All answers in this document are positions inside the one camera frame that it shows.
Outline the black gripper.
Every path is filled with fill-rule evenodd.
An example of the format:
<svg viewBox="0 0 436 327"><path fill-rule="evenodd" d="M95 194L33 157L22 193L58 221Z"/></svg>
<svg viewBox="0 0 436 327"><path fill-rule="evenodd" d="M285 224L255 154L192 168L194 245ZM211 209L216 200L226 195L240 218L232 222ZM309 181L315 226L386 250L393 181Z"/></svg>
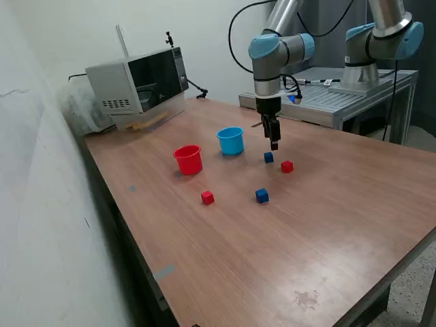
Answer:
<svg viewBox="0 0 436 327"><path fill-rule="evenodd" d="M262 126L264 135L270 139L270 149L276 151L279 148L281 139L280 122L276 115L281 110L281 98L259 98L255 99L256 111L262 115Z"/></svg>

